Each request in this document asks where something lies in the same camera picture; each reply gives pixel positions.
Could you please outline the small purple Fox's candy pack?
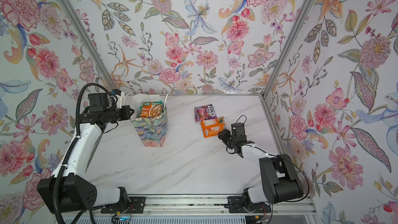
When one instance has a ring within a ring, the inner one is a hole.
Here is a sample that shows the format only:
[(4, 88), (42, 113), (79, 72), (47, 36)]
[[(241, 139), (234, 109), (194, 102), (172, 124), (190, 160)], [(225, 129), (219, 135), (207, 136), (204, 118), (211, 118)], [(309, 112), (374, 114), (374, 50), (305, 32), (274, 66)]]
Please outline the small purple Fox's candy pack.
[(212, 104), (194, 108), (195, 121), (216, 119), (217, 115)]

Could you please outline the green orange noodle snack pack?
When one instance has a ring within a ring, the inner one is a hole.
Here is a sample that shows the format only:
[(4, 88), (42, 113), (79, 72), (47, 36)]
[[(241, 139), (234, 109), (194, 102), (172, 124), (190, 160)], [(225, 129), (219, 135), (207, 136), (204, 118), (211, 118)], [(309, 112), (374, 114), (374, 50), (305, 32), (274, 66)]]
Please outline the green orange noodle snack pack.
[(164, 103), (157, 102), (144, 102), (141, 106), (140, 118), (156, 118), (162, 115)]

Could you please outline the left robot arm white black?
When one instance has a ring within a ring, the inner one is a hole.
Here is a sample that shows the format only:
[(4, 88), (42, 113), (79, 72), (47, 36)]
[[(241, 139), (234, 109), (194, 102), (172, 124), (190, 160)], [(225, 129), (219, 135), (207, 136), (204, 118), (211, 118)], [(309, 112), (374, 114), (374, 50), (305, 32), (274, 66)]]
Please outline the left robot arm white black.
[(108, 124), (129, 120), (134, 110), (124, 103), (124, 93), (92, 93), (90, 105), (78, 110), (76, 134), (52, 175), (39, 181), (37, 191), (53, 214), (130, 206), (124, 187), (97, 188), (86, 179), (88, 167)]

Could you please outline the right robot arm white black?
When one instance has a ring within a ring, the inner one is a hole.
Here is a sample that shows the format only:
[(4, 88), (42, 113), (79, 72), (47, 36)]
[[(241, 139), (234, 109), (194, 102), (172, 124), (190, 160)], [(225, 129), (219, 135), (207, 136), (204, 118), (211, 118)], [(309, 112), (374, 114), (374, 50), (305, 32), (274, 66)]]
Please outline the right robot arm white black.
[(246, 188), (241, 194), (241, 206), (246, 211), (254, 212), (265, 204), (298, 202), (308, 196), (289, 155), (274, 155), (247, 140), (243, 123), (232, 124), (231, 130), (221, 131), (218, 138), (233, 155), (251, 161), (260, 171), (261, 185)]

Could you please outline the floral paper gift bag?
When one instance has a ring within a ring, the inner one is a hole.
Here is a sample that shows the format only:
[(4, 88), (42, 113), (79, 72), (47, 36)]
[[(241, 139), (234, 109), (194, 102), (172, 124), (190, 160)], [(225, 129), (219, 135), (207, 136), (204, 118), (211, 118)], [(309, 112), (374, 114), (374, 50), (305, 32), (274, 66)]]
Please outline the floral paper gift bag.
[[(140, 118), (141, 106), (144, 102), (164, 103), (164, 109), (161, 116), (156, 118)], [(127, 94), (125, 102), (129, 104), (135, 113), (130, 118), (130, 122), (137, 132), (145, 147), (163, 147), (167, 133), (167, 96), (157, 94)]]

